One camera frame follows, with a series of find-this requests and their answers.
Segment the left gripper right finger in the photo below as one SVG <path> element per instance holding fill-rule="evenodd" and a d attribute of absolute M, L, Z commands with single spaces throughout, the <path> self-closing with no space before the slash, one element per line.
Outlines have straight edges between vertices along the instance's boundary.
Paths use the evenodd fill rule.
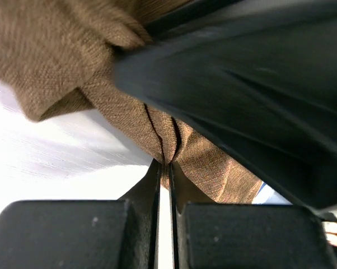
<path fill-rule="evenodd" d="M 174 268 L 189 268 L 184 208 L 191 202 L 209 203 L 210 198 L 184 174 L 178 163 L 170 163 L 168 171 Z"/>

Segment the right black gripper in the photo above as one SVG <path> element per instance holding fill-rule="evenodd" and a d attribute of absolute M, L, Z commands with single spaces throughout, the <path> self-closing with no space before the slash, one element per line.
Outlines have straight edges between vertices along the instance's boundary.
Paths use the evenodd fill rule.
<path fill-rule="evenodd" d="M 115 86 L 316 214 L 337 209 L 337 1 L 193 1 L 146 26 Z"/>

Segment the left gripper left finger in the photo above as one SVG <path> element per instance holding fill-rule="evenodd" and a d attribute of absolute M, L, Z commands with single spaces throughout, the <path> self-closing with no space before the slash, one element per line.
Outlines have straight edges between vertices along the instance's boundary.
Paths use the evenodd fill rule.
<path fill-rule="evenodd" d="M 124 203 L 124 232 L 118 268 L 157 268 L 161 164 L 152 161 L 144 177 L 118 200 Z"/>

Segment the brown cloth napkin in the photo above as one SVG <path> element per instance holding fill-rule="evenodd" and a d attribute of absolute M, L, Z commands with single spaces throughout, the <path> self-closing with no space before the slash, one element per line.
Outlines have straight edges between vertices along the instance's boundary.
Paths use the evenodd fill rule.
<path fill-rule="evenodd" d="M 184 122 L 119 91 L 115 49 L 151 37 L 145 24 L 183 1 L 0 1 L 0 80 L 39 122 L 96 108 L 162 165 L 219 203 L 251 203 L 261 180 Z"/>

